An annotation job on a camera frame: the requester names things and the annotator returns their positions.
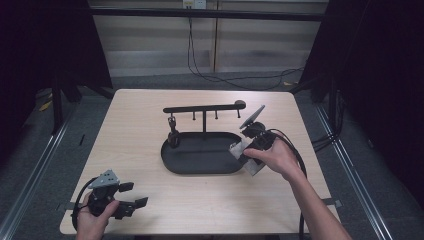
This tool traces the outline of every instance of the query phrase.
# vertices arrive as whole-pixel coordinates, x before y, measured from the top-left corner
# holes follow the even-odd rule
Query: black stand
[[[162,145],[161,157],[165,167],[176,174],[231,174],[242,168],[242,165],[229,152],[230,145],[240,142],[241,138],[229,132],[207,132],[206,112],[215,111],[215,119],[218,119],[218,111],[244,109],[243,101],[236,101],[229,105],[209,105],[165,108],[165,113],[192,112],[195,120],[195,112],[202,112],[203,131],[179,133],[179,145],[172,147],[168,139]]]

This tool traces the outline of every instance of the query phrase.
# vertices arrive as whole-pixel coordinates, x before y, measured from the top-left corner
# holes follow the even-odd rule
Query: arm
[[[245,149],[244,154],[262,160],[289,182],[312,239],[351,239],[315,192],[300,170],[296,157],[282,140],[276,138],[273,146],[267,151]]]
[[[86,194],[83,206],[88,203],[90,193]],[[109,222],[110,216],[116,211],[119,201],[114,200],[107,205],[105,211],[98,217],[92,215],[88,207],[82,208],[78,213],[77,240],[100,240]]]

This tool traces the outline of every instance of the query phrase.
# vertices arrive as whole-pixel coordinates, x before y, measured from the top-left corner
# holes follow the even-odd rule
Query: gray floor
[[[293,83],[299,79],[301,72],[286,76],[283,82]],[[265,73],[222,73],[221,77],[263,76]],[[162,75],[146,77],[114,78],[115,89],[213,89],[213,90],[246,90],[228,83],[213,83],[191,74]],[[244,87],[264,89],[274,86],[278,79],[248,79],[232,81]],[[280,84],[271,91],[286,91],[292,85]],[[73,239],[59,231],[64,217],[56,211],[59,203],[69,201],[78,181],[85,161],[94,144],[104,116],[110,104],[96,93],[81,88],[83,98],[80,103],[69,104],[64,100],[65,112],[75,108],[73,116],[63,139],[53,155],[45,174],[42,176],[31,204],[25,211],[20,224],[14,232],[13,239]],[[303,91],[295,95],[300,112],[311,140],[325,134],[318,119],[316,106],[310,101],[309,92]],[[30,118],[24,126],[22,140],[11,155],[8,164],[0,170],[0,220],[3,222],[9,209],[18,198],[28,176],[37,164],[44,147],[50,138],[53,113],[50,107],[39,112],[38,107],[44,97],[37,101]],[[346,114],[341,139],[345,145],[356,170],[359,172],[372,199],[385,222],[393,239],[422,239],[424,236],[423,211],[405,190],[402,184],[390,173],[381,155],[370,148],[367,137],[360,126]],[[334,199],[343,204],[338,208],[342,224],[354,239],[378,239],[361,202],[354,192],[346,173],[340,164],[332,146],[317,153],[318,160]],[[281,239],[296,239],[296,235],[281,235]],[[208,239],[210,236],[182,236],[178,239]],[[107,236],[106,239],[133,239],[132,236]],[[154,239],[177,239],[175,236],[156,236]],[[264,236],[215,236],[214,239],[265,239]]]

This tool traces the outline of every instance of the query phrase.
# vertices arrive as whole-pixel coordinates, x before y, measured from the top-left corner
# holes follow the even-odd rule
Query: human hand
[[[280,173],[288,181],[299,171],[301,172],[296,156],[289,146],[278,137],[275,138],[271,148],[266,151],[246,148],[243,153],[246,156],[263,161],[271,170]]]
[[[83,206],[88,203],[90,193],[84,197]],[[119,201],[114,200],[109,203],[104,212],[96,217],[92,215],[88,207],[82,208],[78,213],[78,231],[77,240],[100,240],[109,222],[109,218],[113,215],[119,206]]]

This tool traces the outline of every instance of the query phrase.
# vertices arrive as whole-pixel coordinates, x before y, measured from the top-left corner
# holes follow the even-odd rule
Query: wire
[[[309,88],[313,87],[321,79],[322,79],[321,76],[314,77],[312,79],[309,79],[308,81],[304,81],[302,83],[299,83],[296,87],[290,89],[288,92],[295,95],[296,93],[298,93],[302,90],[309,89]]]
[[[272,131],[277,131],[281,135],[275,134]],[[293,143],[290,141],[290,139],[287,137],[286,134],[284,134],[282,131],[278,130],[278,129],[269,129],[268,133],[273,134],[274,136],[276,136],[277,138],[281,139],[284,143],[287,144],[287,146],[290,148],[290,150],[294,153],[294,155],[296,156],[296,159],[299,163],[299,167],[302,170],[303,174],[305,175],[306,178],[308,178],[308,174],[306,172],[306,166],[305,166],[305,162],[302,159],[302,156],[300,156],[299,152],[297,151],[297,149],[294,147]],[[305,233],[305,219],[303,217],[302,212],[300,213],[300,219],[299,219],[299,239],[304,239],[304,233]]]
[[[277,88],[278,86],[281,85],[281,82],[283,81],[283,76],[287,76],[289,74],[293,74],[295,72],[298,71],[303,71],[304,67],[300,67],[297,69],[287,69],[282,71],[280,74],[277,75],[272,75],[272,76],[262,76],[262,77],[236,77],[236,78],[227,78],[227,79],[223,79],[223,78],[219,78],[216,76],[210,76],[210,75],[203,75],[200,71],[199,68],[197,67],[197,62],[196,62],[196,57],[195,57],[195,50],[194,50],[194,42],[193,42],[193,24],[192,24],[192,19],[189,18],[189,26],[190,26],[190,32],[189,32],[189,41],[188,41],[188,51],[187,51],[187,66],[190,70],[190,72],[192,74],[194,74],[195,76],[198,76],[206,81],[209,82],[215,82],[215,83],[220,83],[220,82],[225,82],[227,84],[230,84],[234,87],[238,87],[238,88],[242,88],[245,90],[251,90],[251,91],[267,91],[267,90],[271,90],[274,88]],[[194,71],[191,67],[190,64],[190,52],[191,52],[191,58],[193,59],[193,64],[194,64],[194,68],[196,71]],[[235,83],[232,83],[231,81],[235,81],[235,80],[245,80],[245,79],[273,79],[273,78],[279,78],[277,83],[275,83],[274,85],[270,86],[270,87],[265,87],[265,88],[250,88],[250,87],[244,87]]]
[[[85,191],[85,189],[88,187],[88,185],[90,185],[90,183],[94,182],[94,180],[96,180],[96,179],[97,179],[97,177],[92,178],[90,181],[88,181],[88,182],[87,182],[87,183],[86,183],[86,184],[82,187],[81,191],[79,192],[78,197],[77,197],[77,200],[75,200],[74,209],[72,210],[72,214],[71,214],[71,217],[72,217],[72,225],[74,226],[75,230],[77,230],[77,228],[78,228],[78,213],[79,213],[79,211],[80,211],[82,208],[84,208],[84,207],[86,207],[86,206],[87,206],[87,205],[85,205],[85,206],[79,207],[79,202],[80,202],[80,200],[81,200],[82,194],[84,193],[84,191]]]
[[[343,118],[344,118],[344,112],[346,109],[346,103],[344,102],[343,98],[340,94],[337,95],[337,120],[336,120],[336,127],[334,131],[332,131],[331,134],[327,136],[323,136],[317,140],[312,141],[312,144],[314,145],[315,153],[321,151],[322,149],[326,148],[330,144],[332,144],[337,138],[340,136],[340,133],[343,128]]]

